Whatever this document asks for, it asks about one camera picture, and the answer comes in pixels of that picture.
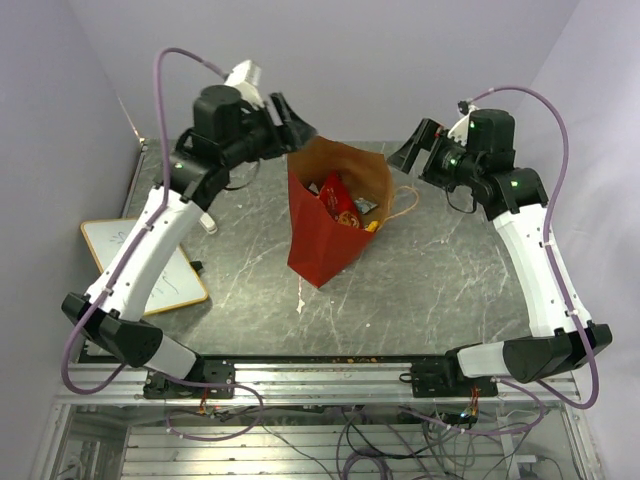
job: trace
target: marble tabletop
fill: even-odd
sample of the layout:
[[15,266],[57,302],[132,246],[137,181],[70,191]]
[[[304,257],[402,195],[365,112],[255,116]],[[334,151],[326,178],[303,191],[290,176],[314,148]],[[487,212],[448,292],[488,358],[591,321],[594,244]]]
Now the marble tabletop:
[[[349,144],[385,155],[400,146]],[[159,143],[150,141],[129,216],[140,214],[159,169]],[[249,178],[247,170],[233,181]],[[262,162],[248,188],[224,192],[212,204],[218,232],[208,235],[198,225],[182,242],[190,260],[204,264],[209,300],[147,320],[202,354],[444,353],[526,335],[513,265],[483,214],[456,212],[442,191],[415,175],[394,171],[393,178],[418,190],[418,206],[390,220],[359,259],[316,289],[287,266],[285,161]],[[401,190],[394,211],[413,200]],[[468,192],[456,191],[452,201],[468,206]]]

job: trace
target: red snack wrapper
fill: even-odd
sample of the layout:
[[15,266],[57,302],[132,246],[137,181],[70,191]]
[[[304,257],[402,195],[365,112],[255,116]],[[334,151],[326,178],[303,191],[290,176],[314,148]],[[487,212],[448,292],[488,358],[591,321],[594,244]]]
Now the red snack wrapper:
[[324,203],[329,215],[336,222],[356,228],[362,227],[358,216],[358,208],[351,200],[349,190],[344,186],[337,172],[329,174],[322,186],[322,190],[318,194],[318,198]]

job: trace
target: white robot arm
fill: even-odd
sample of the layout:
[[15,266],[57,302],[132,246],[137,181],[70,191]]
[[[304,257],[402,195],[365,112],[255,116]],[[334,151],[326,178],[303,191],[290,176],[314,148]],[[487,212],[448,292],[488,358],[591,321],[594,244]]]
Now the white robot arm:
[[[227,187],[229,172],[243,162],[296,151],[316,134],[280,93],[271,95],[281,123],[275,125],[258,93],[259,77],[260,69],[246,61],[233,69],[224,85],[202,91],[194,102],[194,126],[183,133],[171,155],[168,195],[159,180],[111,264],[84,295],[70,293],[62,305],[73,323],[92,307],[84,335],[127,365],[177,379],[206,378],[197,353],[141,317],[170,256]],[[102,297],[95,308],[93,302]]]
[[[512,376],[523,383],[578,368],[586,362],[586,352],[571,316],[580,319],[594,353],[611,343],[609,327],[595,325],[578,298],[553,232],[544,241],[548,199],[534,170],[514,167],[513,117],[502,110],[466,107],[450,130],[423,119],[388,159],[408,173],[419,151],[428,150],[422,180],[448,192],[468,186],[506,245],[524,292],[531,336],[455,349],[451,353],[457,367],[468,378]],[[572,298],[572,312],[566,309],[547,248],[553,250]]]

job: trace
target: lavender wall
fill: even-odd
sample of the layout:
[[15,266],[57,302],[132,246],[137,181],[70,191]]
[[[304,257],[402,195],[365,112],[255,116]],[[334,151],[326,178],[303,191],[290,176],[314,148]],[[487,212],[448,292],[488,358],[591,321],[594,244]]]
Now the lavender wall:
[[[176,45],[229,69],[252,58],[264,93],[283,91],[328,137],[407,138],[424,116],[497,83],[529,85],[578,0],[70,0],[146,137],[158,137],[149,72]],[[199,90],[218,79],[172,58],[166,110],[175,138]],[[519,97],[501,104],[515,108]]]
[[28,478],[59,385],[67,291],[96,273],[83,220],[115,217],[139,148],[66,2],[0,7],[0,477]]
[[[554,226],[567,267],[596,322],[614,343],[598,356],[602,383],[590,411],[608,478],[637,478],[640,427],[640,3],[582,0],[533,82],[563,114],[571,142]],[[516,112],[521,165],[546,184],[560,165],[560,135],[535,101]],[[579,372],[590,388],[587,369]]]

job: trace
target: cable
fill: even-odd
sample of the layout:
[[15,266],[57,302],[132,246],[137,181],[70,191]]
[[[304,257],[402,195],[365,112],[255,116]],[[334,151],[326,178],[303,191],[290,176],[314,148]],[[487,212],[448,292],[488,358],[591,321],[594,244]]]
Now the cable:
[[82,330],[85,325],[91,318],[91,316],[95,313],[95,311],[102,305],[102,303],[106,300],[107,296],[113,291],[113,287],[118,280],[118,277],[124,270],[124,267],[129,262],[129,259],[133,255],[133,252],[138,247],[144,235],[151,230],[154,222],[158,219],[158,217],[164,212],[167,208],[167,204],[169,202],[169,187],[171,182],[171,163],[169,161],[169,140],[167,136],[167,125],[165,121],[164,114],[164,104],[162,102],[162,78],[161,78],[161,67],[162,60],[169,53],[179,53],[181,55],[185,55],[193,60],[201,63],[209,70],[213,71],[216,75],[221,76],[223,79],[226,78],[224,72],[216,67],[213,63],[203,60],[201,57],[191,53],[187,50],[183,50],[181,48],[166,48],[159,52],[156,55],[154,64],[153,64],[153,79],[154,79],[154,94],[156,100],[156,114],[158,117],[158,124],[160,127],[160,143],[162,145],[162,180],[164,191],[162,195],[162,202],[158,209],[151,214],[149,219],[147,220],[145,227],[141,228],[140,231],[133,237],[133,240],[125,250],[122,255],[122,258],[118,262],[118,264],[111,272],[111,276],[107,281],[104,290],[96,297],[95,301],[89,306],[87,311],[82,315],[76,326],[71,331],[69,338],[64,345],[64,350],[62,352],[62,363],[60,366],[60,376],[62,377],[62,382],[64,385],[73,393],[78,395],[91,395],[101,390],[104,390],[116,376],[124,369],[126,366],[124,363],[116,368],[111,375],[102,383],[94,388],[83,389],[73,384],[71,378],[69,376],[69,363],[71,361],[71,353],[74,351],[74,345],[76,340],[82,334]]
[[440,427],[443,427],[443,428],[447,429],[448,431],[453,431],[453,432],[456,432],[456,433],[464,433],[464,434],[472,435],[472,436],[487,436],[487,437],[495,437],[495,436],[499,436],[499,435],[515,435],[516,433],[525,433],[525,432],[531,430],[536,425],[538,425],[544,419],[545,412],[546,412],[545,406],[542,403],[542,400],[540,400],[540,398],[538,398],[538,396],[535,393],[527,390],[524,387],[521,387],[520,385],[512,383],[509,380],[505,380],[504,378],[496,378],[496,382],[503,383],[504,385],[506,385],[508,387],[511,387],[511,388],[513,388],[515,390],[518,390],[518,391],[524,393],[525,395],[528,395],[529,397],[531,397],[533,399],[533,401],[538,404],[538,407],[539,407],[538,417],[533,422],[527,423],[523,427],[517,427],[517,428],[514,428],[512,430],[502,431],[500,429],[495,429],[495,430],[488,430],[488,431],[477,431],[477,430],[454,427],[452,425],[444,423],[440,419],[436,419],[436,418],[433,418],[433,417],[429,417],[427,415],[423,415],[421,413],[415,412],[415,411],[413,411],[411,409],[408,409],[408,408],[402,407],[401,410],[406,412],[406,413],[408,413],[408,414],[410,414],[410,415],[413,415],[414,417],[420,418],[422,420],[426,420],[427,422],[429,422],[431,424],[439,425]]
[[453,208],[456,212],[460,212],[460,213],[464,213],[466,215],[473,215],[474,213],[476,213],[476,211],[478,210],[478,202],[476,201],[476,199],[473,199],[473,203],[471,204],[471,210],[463,210],[460,207],[456,207],[452,202],[451,202],[451,193],[449,191],[449,186],[447,186],[444,189],[444,194],[447,197],[447,203],[449,204],[449,206],[451,208]]
[[567,174],[567,167],[569,165],[569,135],[567,133],[567,127],[560,115],[560,112],[556,109],[556,107],[543,95],[532,90],[527,87],[520,87],[517,85],[504,85],[501,87],[491,88],[488,91],[478,95],[473,98],[471,102],[476,102],[484,97],[487,97],[495,92],[501,91],[517,91],[523,92],[527,95],[531,95],[536,98],[540,102],[544,104],[545,107],[549,109],[549,111],[553,114],[556,122],[558,123],[558,127],[560,127],[560,134],[562,136],[562,164],[560,166],[560,173],[558,174],[558,180],[556,181],[556,185],[553,188],[553,193],[551,194],[551,198],[549,199],[549,204],[547,205],[547,212],[544,217],[544,224],[542,228],[542,240],[544,243],[545,252],[547,254],[547,258],[549,260],[549,265],[551,266],[551,270],[553,275],[556,278],[556,282],[558,284],[558,289],[562,295],[564,303],[567,306],[567,310],[571,315],[571,320],[573,321],[578,335],[580,336],[580,341],[584,347],[587,361],[589,363],[589,369],[591,371],[591,396],[584,403],[578,403],[570,398],[566,397],[558,390],[553,388],[551,385],[548,385],[546,382],[542,380],[538,380],[538,383],[542,385],[549,392],[553,393],[556,397],[558,397],[563,402],[571,405],[573,408],[577,408],[579,410],[586,410],[591,408],[598,399],[598,395],[600,393],[600,377],[598,375],[598,366],[596,365],[595,354],[593,353],[593,349],[591,348],[591,344],[589,342],[589,338],[587,337],[586,332],[584,331],[584,327],[582,326],[582,322],[578,317],[578,313],[576,311],[575,305],[573,304],[573,299],[571,298],[571,294],[569,293],[569,289],[567,288],[567,284],[562,277],[562,273],[560,272],[560,267],[558,266],[558,261],[556,260],[555,253],[553,251],[552,245],[549,242],[549,238],[551,236],[551,219],[553,217],[553,211],[556,206],[556,201],[558,200],[558,196],[560,195],[560,189],[562,188],[562,184],[564,183],[565,176]]
[[552,462],[556,468],[558,469],[558,473],[560,474],[560,480],[564,480],[564,475],[562,474],[562,469],[560,468],[560,465],[558,464],[558,462],[556,460],[554,460],[553,458],[550,457],[543,457],[543,456],[539,456],[538,458],[540,458],[540,460],[547,461],[549,460],[550,462]]
[[[348,421],[348,418],[346,416],[346,414],[344,412],[342,412],[342,416],[345,419],[345,421]],[[358,435],[360,435],[360,438],[362,438],[362,440],[367,444],[367,446],[369,447],[371,453],[369,454],[369,456],[372,456],[374,458],[382,458],[382,457],[386,457],[386,458],[390,458],[392,460],[406,460],[408,458],[415,458],[415,456],[419,455],[420,453],[424,452],[427,447],[421,448],[420,450],[416,450],[415,452],[411,451],[410,455],[399,455],[399,454],[395,454],[395,453],[385,453],[382,450],[378,449],[377,447],[375,447],[367,437],[364,436],[364,433],[362,433],[362,431],[360,431],[360,429],[355,425],[355,423],[349,423],[349,426],[347,427],[347,430],[345,432],[345,437],[347,440],[347,445],[349,445],[349,447],[351,448],[351,450],[353,452],[356,453],[362,453],[362,450],[358,450],[356,447],[353,446],[353,444],[351,443],[351,439],[349,438],[349,429],[353,428]]]
[[225,435],[223,437],[200,437],[200,436],[197,436],[197,435],[189,435],[189,434],[186,434],[186,433],[181,433],[178,430],[176,430],[175,428],[173,428],[173,425],[171,425],[171,414],[173,412],[167,413],[167,416],[165,417],[165,424],[167,425],[167,432],[168,433],[172,433],[174,435],[177,435],[180,438],[186,438],[187,440],[195,440],[195,441],[198,441],[198,442],[222,442],[224,440],[231,440],[232,438],[237,438],[240,435],[244,435],[245,433],[247,433],[251,429],[253,429],[256,425],[259,425],[260,422],[262,421],[262,413],[264,412],[264,401],[262,400],[262,396],[251,387],[247,387],[246,385],[240,385],[240,384],[237,384],[237,383],[226,384],[226,383],[190,382],[188,380],[182,380],[182,379],[179,379],[179,378],[176,378],[176,377],[172,377],[171,375],[167,375],[167,374],[164,374],[164,373],[162,373],[162,375],[164,375],[164,377],[167,378],[169,381],[177,383],[179,385],[184,385],[185,387],[216,388],[216,389],[239,388],[241,390],[246,390],[247,392],[253,394],[258,399],[258,403],[259,403],[258,416],[249,424],[249,426],[243,428],[242,430],[240,430],[238,432],[231,433],[231,434]]
[[427,470],[427,466],[422,462],[422,460],[420,460],[420,458],[418,457],[418,455],[411,449],[411,446],[407,443],[407,441],[404,439],[404,437],[402,435],[400,435],[400,432],[398,432],[395,428],[393,428],[391,425],[389,425],[388,423],[385,422],[386,427],[391,430],[393,432],[393,434],[398,437],[398,440],[400,440],[400,442],[405,446],[405,448],[407,449],[407,451],[409,452],[409,455],[413,458],[415,458],[416,462],[418,463],[418,466],[420,468],[422,468],[422,470],[424,470],[424,472],[429,475],[429,470]]
[[256,178],[258,178],[258,172],[260,171],[260,160],[258,159],[258,161],[256,162],[256,166],[253,167],[253,175],[251,176],[251,178],[249,180],[247,180],[245,183],[243,183],[242,185],[238,185],[237,187],[224,187],[224,189],[227,192],[236,192],[238,190],[242,190],[243,188],[247,188],[249,185],[251,185]]
[[266,425],[262,424],[262,428],[264,428],[264,429],[265,429],[265,431],[266,431],[267,433],[270,433],[270,434],[271,434],[271,435],[273,435],[274,437],[279,438],[280,440],[282,440],[282,441],[283,441],[284,443],[286,443],[289,447],[291,447],[291,449],[292,449],[294,452],[298,452],[298,453],[299,453],[300,455],[302,455],[303,457],[306,457],[306,458],[308,458],[309,460],[313,460],[314,462],[316,462],[318,465],[320,465],[320,466],[322,467],[322,469],[323,469],[323,470],[325,471],[325,473],[329,476],[329,478],[330,478],[331,480],[334,480],[334,479],[333,479],[333,475],[331,475],[331,472],[329,471],[329,469],[328,469],[327,467],[325,467],[325,466],[324,466],[324,464],[323,464],[320,460],[318,460],[316,457],[312,457],[311,455],[307,455],[306,453],[301,452],[301,451],[300,451],[300,450],[298,450],[296,447],[294,447],[292,443],[290,443],[287,439],[285,439],[282,435],[280,435],[279,433],[276,433],[276,432],[273,432],[273,431],[269,430],[269,429],[266,427]]
[[493,467],[491,467],[491,469],[485,474],[485,476],[482,477],[482,480],[486,480],[486,478],[489,476],[489,474],[491,472],[493,472],[496,468],[498,468],[502,462],[504,462],[508,458],[510,458],[511,460],[509,461],[509,466],[507,467],[507,476],[508,476],[509,475],[509,469],[511,468],[511,465],[513,463],[513,457],[518,452],[518,450],[520,449],[520,447],[522,446],[522,444],[524,443],[525,439],[529,436],[530,433],[531,433],[531,430],[525,432],[525,434],[522,436],[522,438],[520,439],[520,441],[518,442],[516,447],[513,449],[513,452],[511,452],[509,455],[506,455],[506,456],[502,457],[500,460],[498,460],[498,463],[496,463]]

